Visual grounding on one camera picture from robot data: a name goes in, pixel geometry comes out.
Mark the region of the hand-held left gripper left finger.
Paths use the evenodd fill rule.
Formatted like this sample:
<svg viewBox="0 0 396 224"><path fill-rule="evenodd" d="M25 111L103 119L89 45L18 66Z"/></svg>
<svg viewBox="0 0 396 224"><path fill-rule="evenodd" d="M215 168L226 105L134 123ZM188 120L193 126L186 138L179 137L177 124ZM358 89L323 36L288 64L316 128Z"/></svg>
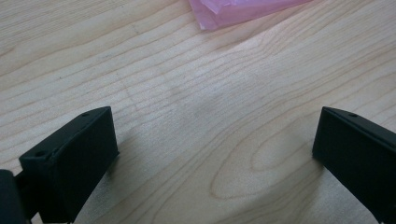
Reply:
<svg viewBox="0 0 396 224"><path fill-rule="evenodd" d="M119 155L109 106L84 112L20 156L28 217L70 223Z"/></svg>

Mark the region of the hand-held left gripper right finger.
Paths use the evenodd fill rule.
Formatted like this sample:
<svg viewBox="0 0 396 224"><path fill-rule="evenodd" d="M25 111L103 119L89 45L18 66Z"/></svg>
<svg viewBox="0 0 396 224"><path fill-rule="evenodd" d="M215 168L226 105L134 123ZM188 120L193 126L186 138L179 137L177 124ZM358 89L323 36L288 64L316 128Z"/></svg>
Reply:
<svg viewBox="0 0 396 224"><path fill-rule="evenodd" d="M396 133L324 106L312 153L378 222L396 224Z"/></svg>

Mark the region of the pink plastic bag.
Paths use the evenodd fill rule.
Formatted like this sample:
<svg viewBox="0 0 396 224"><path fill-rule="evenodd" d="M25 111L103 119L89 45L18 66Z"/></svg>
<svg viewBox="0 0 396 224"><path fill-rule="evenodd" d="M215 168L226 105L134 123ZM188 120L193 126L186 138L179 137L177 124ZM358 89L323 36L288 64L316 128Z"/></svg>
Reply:
<svg viewBox="0 0 396 224"><path fill-rule="evenodd" d="M251 21L311 0L189 0L202 30Z"/></svg>

